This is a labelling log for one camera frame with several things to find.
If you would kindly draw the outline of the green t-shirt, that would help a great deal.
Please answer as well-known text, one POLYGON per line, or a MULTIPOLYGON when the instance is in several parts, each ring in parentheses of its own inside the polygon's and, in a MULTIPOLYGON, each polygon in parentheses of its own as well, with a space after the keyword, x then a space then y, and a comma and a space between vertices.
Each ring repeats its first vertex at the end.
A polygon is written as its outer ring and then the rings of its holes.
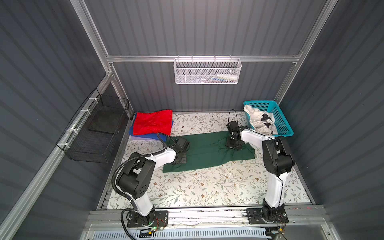
POLYGON ((228 162, 251 160, 255 157, 255 149, 244 144, 241 150, 226 146, 228 132, 215 132, 181 136, 190 142, 183 164, 166 164, 163 173, 185 172, 217 167, 228 162))

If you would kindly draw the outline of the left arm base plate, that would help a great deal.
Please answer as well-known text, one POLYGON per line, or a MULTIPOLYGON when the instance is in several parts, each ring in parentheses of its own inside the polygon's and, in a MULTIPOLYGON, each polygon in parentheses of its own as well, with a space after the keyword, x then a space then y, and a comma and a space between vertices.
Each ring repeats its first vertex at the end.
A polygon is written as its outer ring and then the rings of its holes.
POLYGON ((128 228, 166 227, 168 225, 169 212, 155 210, 154 212, 150 212, 146 217, 136 212, 130 212, 126 220, 128 221, 128 228))

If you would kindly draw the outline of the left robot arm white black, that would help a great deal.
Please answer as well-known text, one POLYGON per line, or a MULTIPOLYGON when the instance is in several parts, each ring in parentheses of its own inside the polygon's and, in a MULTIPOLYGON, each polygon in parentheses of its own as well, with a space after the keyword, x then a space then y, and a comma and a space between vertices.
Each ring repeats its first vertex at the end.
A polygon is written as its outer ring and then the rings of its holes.
POLYGON ((166 164, 186 162, 190 142, 182 137, 174 139, 166 135, 166 138, 170 140, 169 144, 159 138, 163 144, 161 150, 145 155, 133 153, 112 176, 113 190, 126 198, 134 211, 144 218, 152 216, 155 210, 147 194, 154 171, 166 164))

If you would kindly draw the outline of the teal plastic laundry basket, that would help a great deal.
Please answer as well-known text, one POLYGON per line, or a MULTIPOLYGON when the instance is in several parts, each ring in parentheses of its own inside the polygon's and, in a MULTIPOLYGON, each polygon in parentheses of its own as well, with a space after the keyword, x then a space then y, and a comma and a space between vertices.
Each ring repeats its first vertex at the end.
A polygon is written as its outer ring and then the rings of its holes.
POLYGON ((277 128, 277 134, 275 137, 291 137, 294 135, 294 131, 291 128, 289 122, 284 116, 279 105, 275 101, 258 100, 258 101, 244 101, 244 106, 249 105, 254 109, 259 109, 262 112, 272 113, 275 119, 275 126, 277 128))

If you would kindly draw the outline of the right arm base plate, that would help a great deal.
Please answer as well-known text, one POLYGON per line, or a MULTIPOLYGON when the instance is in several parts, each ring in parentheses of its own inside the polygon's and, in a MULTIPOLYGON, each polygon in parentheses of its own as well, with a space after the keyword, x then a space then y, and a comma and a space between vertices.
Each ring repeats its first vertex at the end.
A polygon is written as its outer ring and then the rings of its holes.
POLYGON ((289 223, 288 215, 285 208, 269 208, 263 206, 261 208, 248 208, 243 216, 247 217, 250 224, 287 224, 289 223))

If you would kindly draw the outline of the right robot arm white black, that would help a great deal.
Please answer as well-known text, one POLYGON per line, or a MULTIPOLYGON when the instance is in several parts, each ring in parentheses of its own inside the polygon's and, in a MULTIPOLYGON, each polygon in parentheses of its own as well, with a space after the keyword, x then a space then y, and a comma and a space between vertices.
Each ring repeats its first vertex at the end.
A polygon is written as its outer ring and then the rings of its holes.
POLYGON ((240 127, 236 121, 227 123, 229 137, 226 146, 240 150, 250 144, 262 150, 264 167, 269 173, 266 197, 263 199, 261 216, 267 223, 285 212, 284 188, 289 173, 295 165, 291 148, 285 137, 267 136, 253 129, 240 127))

